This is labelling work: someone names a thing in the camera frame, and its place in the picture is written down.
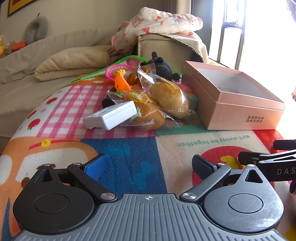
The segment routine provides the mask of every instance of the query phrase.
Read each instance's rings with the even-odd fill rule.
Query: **picture frame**
[[[37,0],[9,0],[8,5],[8,14],[7,16],[11,16],[12,14],[16,13],[18,10],[26,7],[27,5],[35,2]]]

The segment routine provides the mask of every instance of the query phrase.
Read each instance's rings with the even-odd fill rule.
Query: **beige wall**
[[[4,43],[24,40],[28,24],[37,17],[48,18],[47,36],[79,29],[120,25],[141,7],[165,10],[165,0],[37,0],[7,17],[9,0],[1,5],[0,35]]]

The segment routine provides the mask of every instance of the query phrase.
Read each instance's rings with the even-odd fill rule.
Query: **pink checkered pattern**
[[[103,139],[154,136],[153,131],[136,132],[120,126],[110,131],[85,128],[82,119],[102,109],[102,100],[110,88],[109,85],[71,86],[48,116],[37,137]]]

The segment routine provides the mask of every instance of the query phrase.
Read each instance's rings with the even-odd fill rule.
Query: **silver bolt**
[[[101,198],[104,200],[112,200],[115,198],[115,194],[111,192],[106,192],[101,195]]]
[[[195,193],[192,193],[192,192],[186,192],[186,193],[183,193],[182,194],[182,197],[186,200],[193,200],[193,199],[196,199],[197,196]]]

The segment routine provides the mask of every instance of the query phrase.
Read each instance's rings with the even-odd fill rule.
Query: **pink cardboard box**
[[[182,84],[198,97],[208,130],[275,129],[284,113],[283,101],[238,70],[186,61]]]

